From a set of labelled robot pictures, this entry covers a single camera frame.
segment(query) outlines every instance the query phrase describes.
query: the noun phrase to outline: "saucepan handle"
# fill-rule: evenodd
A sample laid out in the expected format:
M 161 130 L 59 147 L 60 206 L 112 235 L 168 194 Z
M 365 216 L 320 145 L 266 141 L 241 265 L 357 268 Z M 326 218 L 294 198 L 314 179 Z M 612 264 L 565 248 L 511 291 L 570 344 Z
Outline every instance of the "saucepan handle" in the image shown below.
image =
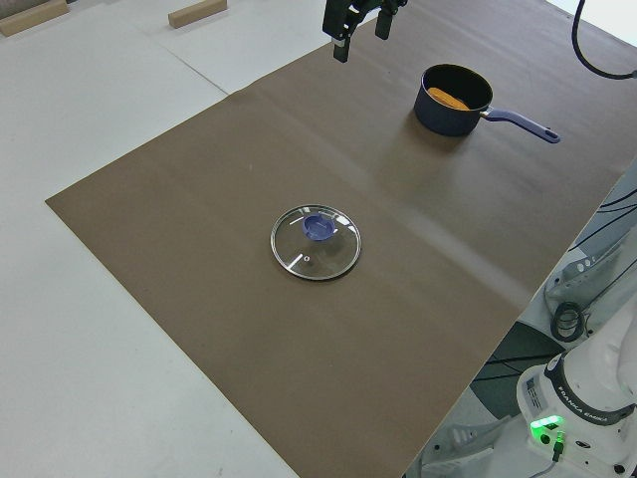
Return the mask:
M 483 112 L 480 112 L 480 116 L 487 121 L 509 121 L 519 127 L 526 129 L 528 132 L 535 134 L 544 141 L 551 142 L 553 144 L 559 142 L 561 138 L 559 134 L 551 131 L 550 128 L 542 126 L 541 124 L 523 117 L 519 113 L 509 112 L 507 110 L 497 110 L 495 108 L 488 108 Z

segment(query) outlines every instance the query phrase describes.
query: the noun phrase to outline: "lid metal rim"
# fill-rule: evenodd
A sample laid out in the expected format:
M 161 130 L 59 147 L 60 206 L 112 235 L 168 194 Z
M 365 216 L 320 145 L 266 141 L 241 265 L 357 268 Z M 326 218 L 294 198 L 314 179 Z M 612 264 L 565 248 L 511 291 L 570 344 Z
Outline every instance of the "lid metal rim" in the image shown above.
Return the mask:
M 299 272 L 296 272 L 296 271 L 293 271 L 292 269 L 290 269 L 290 267 L 284 262 L 284 260 L 281 258 L 281 256 L 277 252 L 277 248 L 275 246 L 275 235 L 277 233 L 277 229 L 279 229 L 279 226 L 283 223 L 284 219 L 287 218 L 291 213 L 293 213 L 295 211 L 300 211 L 304 207 L 320 207 L 320 208 L 323 208 L 323 209 L 328 209 L 329 211 L 334 212 L 334 213 L 344 217 L 345 219 L 347 219 L 349 221 L 349 224 L 356 230 L 356 237 L 358 238 L 358 241 L 356 243 L 356 253 L 354 254 L 353 259 L 349 262 L 349 264 L 347 264 L 347 266 L 342 271 L 340 271 L 340 272 L 338 272 L 336 274 L 332 274 L 330 276 L 323 276 L 323 277 L 307 276 L 305 274 L 301 274 Z M 351 270 L 351 268 L 354 266 L 354 264 L 356 264 L 356 261 L 358 260 L 358 257 L 360 256 L 360 248 L 361 248 L 360 231 L 358 231 L 358 228 L 356 227 L 354 222 L 346 214 L 343 214 L 338 209 L 334 209 L 333 207 L 330 207 L 330 206 L 324 206 L 322 204 L 304 204 L 302 206 L 293 207 L 289 211 L 287 211 L 284 214 L 282 214 L 281 217 L 277 220 L 277 222 L 275 223 L 275 225 L 272 228 L 272 233 L 270 234 L 270 247 L 272 248 L 272 252 L 274 253 L 275 257 L 277 258 L 277 261 L 279 262 L 279 264 L 281 264 L 283 266 L 283 268 L 286 271 L 288 271 L 290 274 L 292 274 L 294 276 L 297 276 L 297 277 L 300 277 L 302 279 L 309 280 L 309 281 L 328 281 L 330 279 L 335 279 L 335 278 L 340 277 L 343 274 L 347 273 L 349 270 Z

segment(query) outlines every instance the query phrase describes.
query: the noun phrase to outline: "cable connector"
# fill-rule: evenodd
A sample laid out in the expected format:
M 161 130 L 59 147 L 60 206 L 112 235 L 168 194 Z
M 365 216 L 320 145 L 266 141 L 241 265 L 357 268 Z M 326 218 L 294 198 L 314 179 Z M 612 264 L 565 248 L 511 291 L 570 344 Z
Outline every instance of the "cable connector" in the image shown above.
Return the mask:
M 553 445 L 553 461 L 557 463 L 559 461 L 559 455 L 564 452 L 564 432 L 558 431 L 557 438 L 555 438 L 555 444 Z

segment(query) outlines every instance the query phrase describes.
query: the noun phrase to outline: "white tabletop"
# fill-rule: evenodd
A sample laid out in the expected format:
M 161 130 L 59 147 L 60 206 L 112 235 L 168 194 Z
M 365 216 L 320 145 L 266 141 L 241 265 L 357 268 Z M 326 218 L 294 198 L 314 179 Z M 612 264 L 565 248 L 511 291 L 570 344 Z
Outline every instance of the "white tabletop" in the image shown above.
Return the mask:
M 0 38 L 0 476 L 297 476 L 44 203 L 328 41 L 323 1 L 170 28 L 191 3 L 79 0 Z

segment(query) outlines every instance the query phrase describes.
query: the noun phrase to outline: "black band on robot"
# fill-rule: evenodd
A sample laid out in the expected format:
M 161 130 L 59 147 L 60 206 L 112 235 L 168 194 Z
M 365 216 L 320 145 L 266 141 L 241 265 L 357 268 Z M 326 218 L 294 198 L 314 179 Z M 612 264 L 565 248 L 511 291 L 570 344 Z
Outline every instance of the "black band on robot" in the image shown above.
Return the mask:
M 566 357 L 566 353 L 559 357 L 559 360 L 551 369 L 549 369 L 549 366 L 551 365 L 551 362 L 549 362 L 544 369 L 544 376 L 550 380 L 555 393 L 570 411 L 589 423 L 601 426 L 614 425 L 634 411 L 635 405 L 628 405 L 614 411 L 603 411 L 597 410 L 584 403 L 573 392 L 572 388 L 566 381 L 566 376 L 564 374 L 564 357 Z

